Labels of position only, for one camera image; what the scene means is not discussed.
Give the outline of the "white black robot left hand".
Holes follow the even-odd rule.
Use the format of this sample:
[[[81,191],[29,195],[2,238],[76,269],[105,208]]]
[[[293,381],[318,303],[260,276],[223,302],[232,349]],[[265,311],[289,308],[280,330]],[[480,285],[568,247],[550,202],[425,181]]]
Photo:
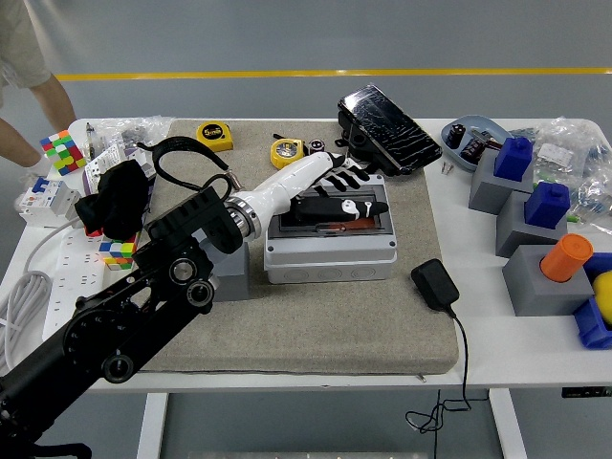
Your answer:
[[[238,191],[231,197],[252,208],[264,229],[273,216],[290,209],[310,222],[349,222],[389,211],[385,202],[332,198],[323,194],[292,203],[297,195],[317,186],[322,179],[344,192],[348,187],[360,187],[362,182],[369,180],[369,176],[349,157],[322,151],[285,166],[254,190]]]

